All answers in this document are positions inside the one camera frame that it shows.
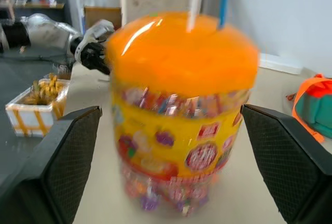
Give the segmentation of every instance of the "lollipop stick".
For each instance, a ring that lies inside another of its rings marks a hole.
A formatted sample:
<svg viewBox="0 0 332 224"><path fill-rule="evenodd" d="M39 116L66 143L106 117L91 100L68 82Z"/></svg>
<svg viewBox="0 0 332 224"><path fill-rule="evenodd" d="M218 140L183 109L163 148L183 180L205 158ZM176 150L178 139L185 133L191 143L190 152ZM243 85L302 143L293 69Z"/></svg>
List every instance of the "lollipop stick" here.
<svg viewBox="0 0 332 224"><path fill-rule="evenodd" d="M220 0L220 12L219 12L219 26L218 29L222 29L226 22L226 12L227 12L227 1Z"/></svg>
<svg viewBox="0 0 332 224"><path fill-rule="evenodd" d="M196 15L199 11L200 0L191 0L189 19L187 24L187 32L191 32L193 27L195 26Z"/></svg>

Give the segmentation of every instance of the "orange lid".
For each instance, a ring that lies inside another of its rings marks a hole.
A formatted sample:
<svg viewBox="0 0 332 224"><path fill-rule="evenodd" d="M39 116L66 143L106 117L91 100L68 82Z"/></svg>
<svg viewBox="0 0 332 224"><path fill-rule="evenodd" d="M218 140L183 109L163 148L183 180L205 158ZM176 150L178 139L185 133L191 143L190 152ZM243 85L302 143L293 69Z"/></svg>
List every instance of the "orange lid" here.
<svg viewBox="0 0 332 224"><path fill-rule="evenodd" d="M183 96L249 89L258 68L256 47L239 31L199 15L186 31L187 12L143 17L118 30L107 44L116 79Z"/></svg>

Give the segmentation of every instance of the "foam box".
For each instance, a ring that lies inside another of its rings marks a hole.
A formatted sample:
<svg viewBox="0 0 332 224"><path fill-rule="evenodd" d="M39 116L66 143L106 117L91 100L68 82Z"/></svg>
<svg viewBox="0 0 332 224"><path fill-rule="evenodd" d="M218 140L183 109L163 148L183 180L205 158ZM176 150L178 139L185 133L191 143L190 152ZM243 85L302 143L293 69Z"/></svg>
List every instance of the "foam box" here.
<svg viewBox="0 0 332 224"><path fill-rule="evenodd" d="M49 105L25 105L22 100L27 96L32 87L15 97L6 104L6 113L16 133L16 136L44 137L55 121L63 116L69 87L68 80L58 80L63 85L55 101Z"/></svg>

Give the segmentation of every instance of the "blue straw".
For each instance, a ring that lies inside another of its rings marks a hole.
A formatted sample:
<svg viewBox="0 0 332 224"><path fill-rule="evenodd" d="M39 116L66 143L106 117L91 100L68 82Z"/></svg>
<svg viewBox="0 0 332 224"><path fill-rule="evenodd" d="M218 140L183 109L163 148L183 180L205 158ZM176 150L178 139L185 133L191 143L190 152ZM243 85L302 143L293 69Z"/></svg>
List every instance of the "blue straw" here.
<svg viewBox="0 0 332 224"><path fill-rule="evenodd" d="M219 12L219 26L218 29L224 27L226 22L226 12L227 12L227 2L228 0L220 0L220 12Z"/></svg>

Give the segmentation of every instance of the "wooden shelf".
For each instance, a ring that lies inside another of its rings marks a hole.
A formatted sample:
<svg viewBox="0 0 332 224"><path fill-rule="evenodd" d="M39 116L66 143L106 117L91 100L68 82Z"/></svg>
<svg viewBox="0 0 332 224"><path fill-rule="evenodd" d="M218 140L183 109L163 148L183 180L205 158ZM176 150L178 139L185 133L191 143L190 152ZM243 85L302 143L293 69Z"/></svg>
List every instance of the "wooden shelf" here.
<svg viewBox="0 0 332 224"><path fill-rule="evenodd" d="M113 11L113 12L121 12L120 7L98 7L98 6L84 6L85 11Z"/></svg>
<svg viewBox="0 0 332 224"><path fill-rule="evenodd" d="M55 6L50 6L48 4L40 4L40 3L26 3L25 5L12 5L13 8L18 9L63 9L64 4L57 4ZM9 4L0 4L0 8L8 8Z"/></svg>

